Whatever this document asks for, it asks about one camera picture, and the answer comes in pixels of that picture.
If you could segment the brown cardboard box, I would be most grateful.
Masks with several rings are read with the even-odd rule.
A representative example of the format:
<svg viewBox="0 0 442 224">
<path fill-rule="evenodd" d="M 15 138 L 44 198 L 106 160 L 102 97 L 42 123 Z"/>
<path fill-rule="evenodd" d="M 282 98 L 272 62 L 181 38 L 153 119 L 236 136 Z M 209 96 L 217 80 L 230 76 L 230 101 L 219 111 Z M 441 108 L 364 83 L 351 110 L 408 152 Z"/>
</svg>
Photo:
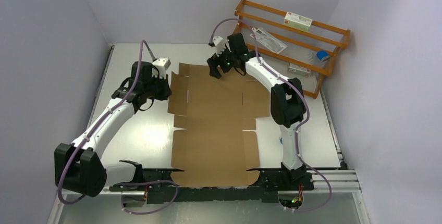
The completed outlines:
<svg viewBox="0 0 442 224">
<path fill-rule="evenodd" d="M 171 75 L 172 180 L 182 187 L 250 186 L 259 177 L 256 120 L 269 116 L 268 90 L 249 75 L 210 77 L 179 64 Z"/>
</svg>

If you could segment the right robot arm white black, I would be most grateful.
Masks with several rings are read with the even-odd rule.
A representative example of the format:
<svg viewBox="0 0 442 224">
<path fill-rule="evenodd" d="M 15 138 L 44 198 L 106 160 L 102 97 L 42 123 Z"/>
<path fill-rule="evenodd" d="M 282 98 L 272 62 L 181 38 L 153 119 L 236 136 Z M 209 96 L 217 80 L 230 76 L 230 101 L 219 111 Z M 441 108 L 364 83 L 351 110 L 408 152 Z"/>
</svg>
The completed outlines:
<svg viewBox="0 0 442 224">
<path fill-rule="evenodd" d="M 299 132 L 310 116 L 300 80 L 289 79 L 276 71 L 257 50 L 249 51 L 241 33 L 231 34 L 227 39 L 211 35 L 208 45 L 215 48 L 215 53 L 207 59 L 211 77 L 220 79 L 223 73 L 235 69 L 241 75 L 252 76 L 270 92 L 270 114 L 280 127 L 283 145 L 281 183 L 286 189 L 295 189 L 306 174 Z"/>
</svg>

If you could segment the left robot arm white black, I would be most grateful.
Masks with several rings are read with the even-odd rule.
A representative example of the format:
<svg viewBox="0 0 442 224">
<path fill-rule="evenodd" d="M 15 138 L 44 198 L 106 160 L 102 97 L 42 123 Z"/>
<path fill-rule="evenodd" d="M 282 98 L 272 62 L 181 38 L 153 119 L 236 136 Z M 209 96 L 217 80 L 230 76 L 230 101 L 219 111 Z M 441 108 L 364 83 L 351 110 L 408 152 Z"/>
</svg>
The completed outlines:
<svg viewBox="0 0 442 224">
<path fill-rule="evenodd" d="M 123 183 L 136 191 L 144 184 L 140 163 L 119 160 L 104 165 L 103 153 L 119 129 L 151 101 L 171 96 L 167 69 L 170 60 L 159 58 L 152 63 L 134 62 L 131 75 L 111 95 L 108 105 L 92 125 L 71 143 L 59 144 L 54 150 L 55 183 L 62 189 L 95 197 L 104 187 Z"/>
</svg>

